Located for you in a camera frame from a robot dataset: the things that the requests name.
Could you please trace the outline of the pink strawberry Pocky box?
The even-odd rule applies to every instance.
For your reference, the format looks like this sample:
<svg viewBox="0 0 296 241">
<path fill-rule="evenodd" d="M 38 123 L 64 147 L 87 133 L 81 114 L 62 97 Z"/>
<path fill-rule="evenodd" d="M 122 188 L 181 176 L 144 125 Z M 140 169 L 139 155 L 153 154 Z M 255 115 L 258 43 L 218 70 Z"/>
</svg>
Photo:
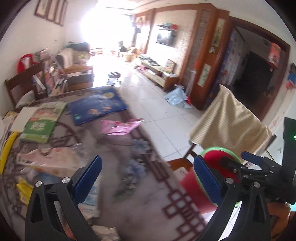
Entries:
<svg viewBox="0 0 296 241">
<path fill-rule="evenodd" d="M 16 162 L 38 172 L 57 177 L 71 177 L 84 163 L 68 147 L 39 148 L 27 154 L 18 153 Z"/>
</svg>

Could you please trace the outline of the crushed clear plastic bottle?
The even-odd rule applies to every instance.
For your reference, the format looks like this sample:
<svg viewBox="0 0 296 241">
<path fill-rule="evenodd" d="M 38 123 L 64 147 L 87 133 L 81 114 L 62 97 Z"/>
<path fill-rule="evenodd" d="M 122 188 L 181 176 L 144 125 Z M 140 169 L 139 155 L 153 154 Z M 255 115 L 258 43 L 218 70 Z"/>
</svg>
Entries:
<svg viewBox="0 0 296 241">
<path fill-rule="evenodd" d="M 75 143 L 71 147 L 79 161 L 88 163 L 90 161 L 91 152 L 82 143 Z"/>
</svg>

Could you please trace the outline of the white blue medicine box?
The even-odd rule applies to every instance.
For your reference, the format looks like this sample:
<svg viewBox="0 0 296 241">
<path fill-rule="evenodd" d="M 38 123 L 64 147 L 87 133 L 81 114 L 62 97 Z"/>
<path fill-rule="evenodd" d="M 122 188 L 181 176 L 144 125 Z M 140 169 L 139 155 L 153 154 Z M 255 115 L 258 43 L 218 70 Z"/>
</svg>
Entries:
<svg viewBox="0 0 296 241">
<path fill-rule="evenodd" d="M 99 210 L 99 193 L 100 193 L 100 180 L 101 177 L 98 176 L 94 182 L 90 192 L 88 193 L 85 201 L 78 205 L 82 215 L 86 220 L 97 218 L 100 215 Z"/>
</svg>

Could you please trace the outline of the yellow snack wrapper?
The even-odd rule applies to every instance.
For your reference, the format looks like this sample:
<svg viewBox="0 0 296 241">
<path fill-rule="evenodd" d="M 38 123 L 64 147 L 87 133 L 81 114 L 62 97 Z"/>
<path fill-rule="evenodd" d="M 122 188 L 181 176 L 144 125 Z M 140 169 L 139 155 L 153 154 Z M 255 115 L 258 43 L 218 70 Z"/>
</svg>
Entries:
<svg viewBox="0 0 296 241">
<path fill-rule="evenodd" d="M 24 178 L 19 177 L 16 188 L 18 190 L 20 201 L 23 204 L 28 205 L 33 191 L 33 186 L 30 185 Z"/>
</svg>

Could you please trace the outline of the red bin with green rim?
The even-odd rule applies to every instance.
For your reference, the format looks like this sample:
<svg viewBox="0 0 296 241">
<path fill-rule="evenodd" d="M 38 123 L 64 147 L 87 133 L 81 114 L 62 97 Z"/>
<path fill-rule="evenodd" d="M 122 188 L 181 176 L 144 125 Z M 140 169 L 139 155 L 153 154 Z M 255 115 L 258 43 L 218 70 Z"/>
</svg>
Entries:
<svg viewBox="0 0 296 241">
<path fill-rule="evenodd" d="M 224 157 L 241 163 L 240 158 L 230 150 L 210 147 L 196 156 L 193 168 L 181 181 L 181 185 L 201 214 L 215 211 L 222 203 L 223 182 L 219 181 L 219 178 L 231 178 L 237 182 L 236 174 L 220 165 L 220 160 Z"/>
</svg>

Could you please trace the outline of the yellow plastic corn-shaped stick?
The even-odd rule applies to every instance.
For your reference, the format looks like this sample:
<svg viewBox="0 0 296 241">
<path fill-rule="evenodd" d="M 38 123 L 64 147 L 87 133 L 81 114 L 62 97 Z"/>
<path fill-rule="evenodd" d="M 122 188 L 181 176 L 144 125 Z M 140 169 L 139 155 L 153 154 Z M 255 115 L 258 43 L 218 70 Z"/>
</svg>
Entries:
<svg viewBox="0 0 296 241">
<path fill-rule="evenodd" d="M 7 139 L 7 141 L 4 144 L 4 148 L 1 154 L 1 169 L 0 169 L 0 173 L 2 174 L 4 171 L 4 167 L 6 165 L 6 161 L 7 158 L 9 156 L 10 150 L 16 140 L 16 138 L 18 137 L 18 132 L 14 131 L 12 132 L 12 134 L 9 136 L 9 138 Z"/>
</svg>

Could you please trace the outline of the green textbook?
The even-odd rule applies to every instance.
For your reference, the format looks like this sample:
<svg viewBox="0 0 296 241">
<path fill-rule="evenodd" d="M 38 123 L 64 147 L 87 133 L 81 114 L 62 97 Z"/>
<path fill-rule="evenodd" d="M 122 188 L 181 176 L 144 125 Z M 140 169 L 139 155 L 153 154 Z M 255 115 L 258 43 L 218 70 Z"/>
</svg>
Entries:
<svg viewBox="0 0 296 241">
<path fill-rule="evenodd" d="M 30 142 L 47 143 L 66 105 L 63 101 L 41 104 L 27 122 L 20 138 Z"/>
</svg>

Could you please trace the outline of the white notebook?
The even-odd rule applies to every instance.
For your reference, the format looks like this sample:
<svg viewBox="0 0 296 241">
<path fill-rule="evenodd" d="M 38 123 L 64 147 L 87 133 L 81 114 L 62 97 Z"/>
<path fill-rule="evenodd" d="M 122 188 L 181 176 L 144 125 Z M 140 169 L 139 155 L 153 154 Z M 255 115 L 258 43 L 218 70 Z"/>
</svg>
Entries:
<svg viewBox="0 0 296 241">
<path fill-rule="evenodd" d="M 11 125 L 10 131 L 22 133 L 26 124 L 37 109 L 38 107 L 24 107 L 15 118 L 13 124 Z"/>
</svg>

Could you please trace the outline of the pink foil wrapper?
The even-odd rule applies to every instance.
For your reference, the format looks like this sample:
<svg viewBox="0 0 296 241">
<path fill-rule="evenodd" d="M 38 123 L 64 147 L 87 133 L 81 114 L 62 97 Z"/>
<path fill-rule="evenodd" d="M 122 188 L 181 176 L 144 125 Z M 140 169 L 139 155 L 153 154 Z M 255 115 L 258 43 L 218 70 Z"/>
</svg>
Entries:
<svg viewBox="0 0 296 241">
<path fill-rule="evenodd" d="M 130 119 L 126 123 L 115 120 L 102 120 L 101 133 L 106 136 L 122 136 L 127 135 L 135 128 L 139 127 L 144 120 L 141 118 Z"/>
</svg>

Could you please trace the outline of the light blue plastic bag on floor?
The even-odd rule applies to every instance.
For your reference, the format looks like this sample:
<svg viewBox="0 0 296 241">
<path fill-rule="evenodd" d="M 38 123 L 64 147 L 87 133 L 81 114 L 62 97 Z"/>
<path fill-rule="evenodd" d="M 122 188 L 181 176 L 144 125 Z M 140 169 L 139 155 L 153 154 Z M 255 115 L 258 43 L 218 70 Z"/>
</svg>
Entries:
<svg viewBox="0 0 296 241">
<path fill-rule="evenodd" d="M 184 87 L 181 85 L 175 85 L 175 89 L 165 96 L 165 100 L 171 106 L 180 105 L 181 107 L 186 109 L 193 108 L 189 100 L 189 97 L 184 92 Z"/>
</svg>

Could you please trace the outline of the magazine rack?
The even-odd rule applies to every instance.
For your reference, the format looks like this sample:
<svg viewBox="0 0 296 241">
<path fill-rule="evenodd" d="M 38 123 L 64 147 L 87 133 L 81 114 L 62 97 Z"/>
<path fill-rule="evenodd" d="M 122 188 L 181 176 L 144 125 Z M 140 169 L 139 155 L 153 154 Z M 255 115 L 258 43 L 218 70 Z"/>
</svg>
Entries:
<svg viewBox="0 0 296 241">
<path fill-rule="evenodd" d="M 32 84 L 36 87 L 38 95 L 55 96 L 62 94 L 65 88 L 66 74 L 57 57 L 46 48 L 34 53 L 33 60 L 36 63 L 42 63 L 42 71 L 32 77 Z"/>
</svg>

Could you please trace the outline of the round rolling stool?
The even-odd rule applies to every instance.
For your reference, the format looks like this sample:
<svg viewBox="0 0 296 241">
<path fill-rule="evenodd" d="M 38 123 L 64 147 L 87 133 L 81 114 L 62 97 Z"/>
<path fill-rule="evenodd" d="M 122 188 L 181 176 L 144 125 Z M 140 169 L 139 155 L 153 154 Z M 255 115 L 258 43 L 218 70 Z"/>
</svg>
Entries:
<svg viewBox="0 0 296 241">
<path fill-rule="evenodd" d="M 106 84 L 111 86 L 121 85 L 120 77 L 121 74 L 119 72 L 110 72 L 108 74 L 108 80 Z"/>
</svg>

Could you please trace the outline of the red bag behind chair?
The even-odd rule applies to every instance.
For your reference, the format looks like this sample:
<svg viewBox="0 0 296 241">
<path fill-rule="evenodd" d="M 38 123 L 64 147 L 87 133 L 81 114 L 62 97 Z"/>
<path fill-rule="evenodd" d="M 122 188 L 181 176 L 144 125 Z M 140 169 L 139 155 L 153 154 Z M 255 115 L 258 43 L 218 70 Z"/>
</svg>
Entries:
<svg viewBox="0 0 296 241">
<path fill-rule="evenodd" d="M 34 55 L 33 54 L 25 54 L 24 56 L 22 56 L 19 59 L 19 61 L 17 63 L 17 73 L 20 74 L 35 64 L 37 64 L 37 62 L 34 61 Z"/>
</svg>

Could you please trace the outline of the sofa with blankets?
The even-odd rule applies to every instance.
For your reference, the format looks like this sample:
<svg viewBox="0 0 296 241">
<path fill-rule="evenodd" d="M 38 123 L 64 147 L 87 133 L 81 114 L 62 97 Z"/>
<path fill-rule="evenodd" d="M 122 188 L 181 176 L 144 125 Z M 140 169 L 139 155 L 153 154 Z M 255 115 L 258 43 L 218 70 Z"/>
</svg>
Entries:
<svg viewBox="0 0 296 241">
<path fill-rule="evenodd" d="M 70 44 L 56 55 L 66 75 L 68 91 L 93 87 L 94 73 L 89 59 L 90 45 L 86 42 Z"/>
</svg>

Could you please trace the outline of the wall-mounted television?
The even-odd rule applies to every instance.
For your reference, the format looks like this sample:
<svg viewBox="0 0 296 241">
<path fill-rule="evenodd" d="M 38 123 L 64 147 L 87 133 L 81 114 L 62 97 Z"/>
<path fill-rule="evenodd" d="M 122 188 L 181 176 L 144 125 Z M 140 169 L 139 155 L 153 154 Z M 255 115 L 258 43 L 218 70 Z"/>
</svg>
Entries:
<svg viewBox="0 0 296 241">
<path fill-rule="evenodd" d="M 156 42 L 158 44 L 172 47 L 175 44 L 176 31 L 174 30 L 159 30 Z"/>
</svg>

